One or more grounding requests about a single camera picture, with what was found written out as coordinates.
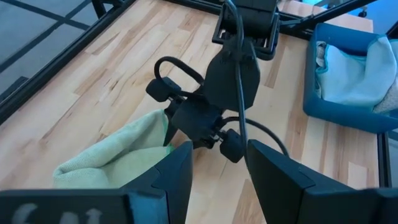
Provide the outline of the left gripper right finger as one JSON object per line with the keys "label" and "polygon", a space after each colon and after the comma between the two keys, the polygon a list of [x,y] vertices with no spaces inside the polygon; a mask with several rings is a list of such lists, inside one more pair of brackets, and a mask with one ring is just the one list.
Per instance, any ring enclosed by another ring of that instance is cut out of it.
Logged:
{"label": "left gripper right finger", "polygon": [[342,223],[330,197],[354,191],[253,139],[248,171],[267,223]]}

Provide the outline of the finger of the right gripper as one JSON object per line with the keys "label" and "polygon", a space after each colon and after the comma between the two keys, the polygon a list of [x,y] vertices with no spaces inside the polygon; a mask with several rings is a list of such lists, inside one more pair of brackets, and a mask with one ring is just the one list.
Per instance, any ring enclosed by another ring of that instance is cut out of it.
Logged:
{"label": "finger of the right gripper", "polygon": [[165,109],[164,113],[167,117],[167,129],[166,129],[166,134],[165,134],[165,139],[164,139],[164,146],[168,146],[171,142],[171,140],[173,139],[173,137],[175,136],[176,132],[177,132],[177,128],[173,126],[172,124],[172,116],[173,114],[170,112],[169,109]]}

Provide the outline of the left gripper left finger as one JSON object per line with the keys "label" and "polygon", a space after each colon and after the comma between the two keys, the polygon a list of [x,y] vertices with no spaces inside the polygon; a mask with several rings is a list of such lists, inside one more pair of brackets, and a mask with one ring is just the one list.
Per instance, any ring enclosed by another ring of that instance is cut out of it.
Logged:
{"label": "left gripper left finger", "polygon": [[134,224],[185,223],[193,180],[193,143],[186,141],[123,186]]}

